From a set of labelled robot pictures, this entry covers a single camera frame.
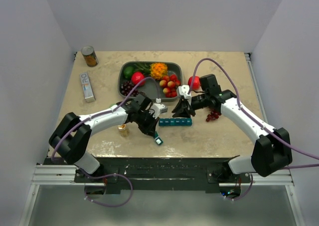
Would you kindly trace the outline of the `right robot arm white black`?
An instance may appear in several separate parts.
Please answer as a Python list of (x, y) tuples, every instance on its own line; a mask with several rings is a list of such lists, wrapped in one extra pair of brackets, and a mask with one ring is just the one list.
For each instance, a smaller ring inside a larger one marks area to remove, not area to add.
[(190, 118), (196, 110), (209, 107), (231, 120), (254, 144), (251, 156), (235, 156), (224, 162), (218, 176), (232, 183), (241, 173), (266, 177), (292, 163), (287, 130), (275, 129), (248, 110), (232, 91), (221, 90), (215, 75), (203, 76), (199, 81), (204, 92), (196, 96), (191, 96), (188, 85), (177, 88), (179, 102), (172, 111), (173, 117)]

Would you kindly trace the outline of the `teal weekly pill organizer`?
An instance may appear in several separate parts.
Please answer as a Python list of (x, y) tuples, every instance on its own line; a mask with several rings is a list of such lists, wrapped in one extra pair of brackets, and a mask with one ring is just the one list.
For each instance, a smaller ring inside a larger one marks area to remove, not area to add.
[(160, 127), (192, 126), (191, 118), (160, 118)]

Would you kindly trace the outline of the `detached teal pill compartment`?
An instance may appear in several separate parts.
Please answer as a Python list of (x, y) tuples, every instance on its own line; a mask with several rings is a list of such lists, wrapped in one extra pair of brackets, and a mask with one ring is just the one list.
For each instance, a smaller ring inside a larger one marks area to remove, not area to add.
[(159, 146), (163, 144), (163, 140), (161, 139), (161, 137), (158, 135), (157, 132), (155, 132), (154, 140), (155, 140), (156, 144)]

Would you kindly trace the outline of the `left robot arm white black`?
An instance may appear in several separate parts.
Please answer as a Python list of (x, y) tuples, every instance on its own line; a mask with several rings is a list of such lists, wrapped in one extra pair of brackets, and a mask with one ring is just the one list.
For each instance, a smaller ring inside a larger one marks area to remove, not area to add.
[(90, 181), (98, 182), (103, 177), (103, 170), (101, 163), (87, 152), (90, 138), (108, 128), (127, 123), (136, 123), (143, 134), (155, 137), (160, 114), (166, 111), (167, 107), (160, 99), (153, 103), (145, 94), (139, 93), (133, 99), (126, 98), (93, 114), (78, 116), (70, 112), (49, 138), (49, 145), (53, 148), (51, 157), (58, 153), (67, 164), (84, 170)]

